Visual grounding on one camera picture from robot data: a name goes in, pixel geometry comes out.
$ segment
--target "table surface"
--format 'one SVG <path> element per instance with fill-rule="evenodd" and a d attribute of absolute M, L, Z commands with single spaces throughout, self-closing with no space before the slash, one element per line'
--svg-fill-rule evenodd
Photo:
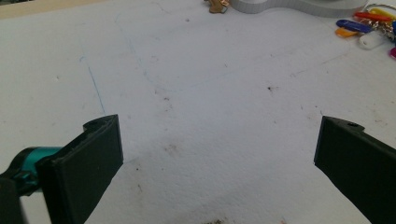
<path fill-rule="evenodd" d="M 0 9 L 2 170 L 119 114 L 124 165 L 87 223 L 369 223 L 313 159 L 322 115 L 396 146 L 390 42 L 287 8 L 39 3 Z M 50 223 L 40 193 L 22 200 Z"/>

